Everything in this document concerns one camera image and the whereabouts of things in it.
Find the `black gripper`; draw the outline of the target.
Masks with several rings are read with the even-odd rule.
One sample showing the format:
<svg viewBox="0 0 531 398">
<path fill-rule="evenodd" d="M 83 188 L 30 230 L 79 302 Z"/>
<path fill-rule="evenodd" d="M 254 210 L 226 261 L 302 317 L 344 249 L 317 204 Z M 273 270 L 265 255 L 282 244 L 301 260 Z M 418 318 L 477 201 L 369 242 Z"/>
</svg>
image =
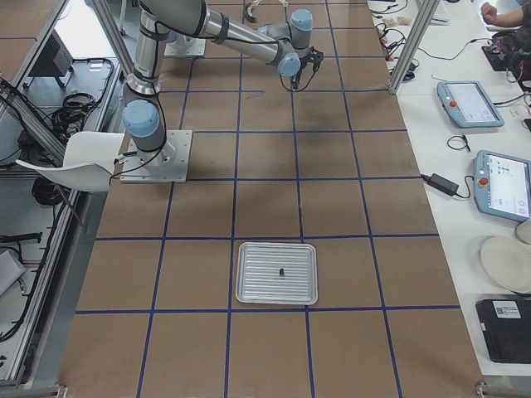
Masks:
<svg viewBox="0 0 531 398">
<path fill-rule="evenodd" d="M 297 70 L 297 72 L 293 76 L 290 77 L 292 90 L 297 90 L 299 88 L 298 82 L 300 81 L 300 75 L 301 75 L 300 70 Z"/>
</svg>

